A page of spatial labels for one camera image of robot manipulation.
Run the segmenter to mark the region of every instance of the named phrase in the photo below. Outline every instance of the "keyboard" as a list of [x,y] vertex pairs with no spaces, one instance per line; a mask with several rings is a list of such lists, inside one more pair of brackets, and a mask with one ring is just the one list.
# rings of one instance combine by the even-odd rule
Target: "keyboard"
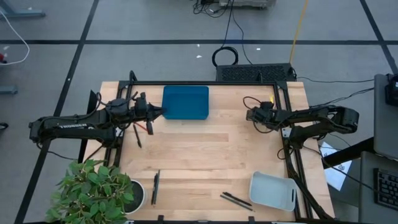
[[374,188],[383,193],[374,193],[375,203],[398,210],[398,174],[374,169]]
[[219,82],[258,82],[259,74],[264,82],[295,81],[289,63],[255,65],[220,65],[217,67]]

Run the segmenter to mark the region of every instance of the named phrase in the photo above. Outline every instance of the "paper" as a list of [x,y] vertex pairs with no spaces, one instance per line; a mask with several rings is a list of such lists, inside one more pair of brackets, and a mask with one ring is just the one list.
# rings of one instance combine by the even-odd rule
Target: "paper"
[[[320,150],[323,154],[323,157],[337,152],[336,149],[333,149],[333,147],[331,147],[326,142],[322,143]],[[351,165],[351,161],[347,161],[340,165],[335,166],[335,168],[339,169],[339,170],[343,171],[345,174],[347,174],[350,165]],[[328,184],[330,186],[334,187],[336,190],[340,191],[341,187],[343,186],[346,176],[344,174],[342,174],[341,172],[338,172],[337,170],[334,170],[332,168],[325,169],[325,175],[326,175],[326,181],[328,182]]]

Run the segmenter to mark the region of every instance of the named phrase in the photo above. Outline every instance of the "wooden table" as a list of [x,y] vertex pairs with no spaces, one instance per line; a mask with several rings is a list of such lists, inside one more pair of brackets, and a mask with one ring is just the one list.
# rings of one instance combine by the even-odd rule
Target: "wooden table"
[[[117,86],[118,82],[102,84],[103,101],[116,97]],[[161,106],[163,87],[136,85],[132,92],[144,91],[147,102]],[[288,83],[288,87],[292,109],[308,108],[303,83]],[[127,217],[131,220],[156,220],[158,215],[164,215],[165,220],[247,221],[248,216],[254,216],[256,221],[295,220],[293,212],[256,204],[253,204],[256,212],[250,212],[220,197],[227,191],[249,201],[250,179],[257,170],[287,177],[285,162],[276,156],[282,149],[280,133],[257,132],[253,123],[246,121],[247,109],[242,102],[244,96],[269,101],[270,96],[274,96],[273,88],[211,85],[209,91],[207,120],[166,120],[161,116],[153,123],[153,136],[138,128],[142,149],[137,145],[134,130],[126,130],[120,168],[144,185],[148,198],[139,211]],[[248,105],[254,106],[255,102],[248,101]],[[96,141],[89,141],[85,157],[99,145]],[[305,146],[318,149],[313,139],[309,139]],[[103,159],[104,152],[104,149],[100,150],[93,158]],[[320,156],[305,149],[301,153],[309,191],[325,211],[334,216]],[[152,206],[153,181],[159,169],[157,203]],[[299,195],[298,199],[301,216],[304,217],[302,196]]]

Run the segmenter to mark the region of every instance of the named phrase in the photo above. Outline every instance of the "potted plant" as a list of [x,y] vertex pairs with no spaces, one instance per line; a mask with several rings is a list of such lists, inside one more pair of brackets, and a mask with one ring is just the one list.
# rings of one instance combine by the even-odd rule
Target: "potted plant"
[[117,167],[94,166],[103,161],[73,161],[58,191],[52,195],[53,206],[46,221],[60,220],[68,224],[124,223],[127,213],[138,210],[145,199],[143,186],[120,174]]

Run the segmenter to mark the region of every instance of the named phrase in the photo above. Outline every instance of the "plant pot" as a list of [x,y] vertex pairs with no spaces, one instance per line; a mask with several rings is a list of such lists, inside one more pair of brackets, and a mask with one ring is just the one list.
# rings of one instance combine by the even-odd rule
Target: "plant pot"
[[138,211],[147,201],[146,191],[144,186],[136,180],[131,180],[132,183],[132,192],[134,196],[134,201],[130,204],[124,205],[124,210],[126,211],[126,215],[132,214]]

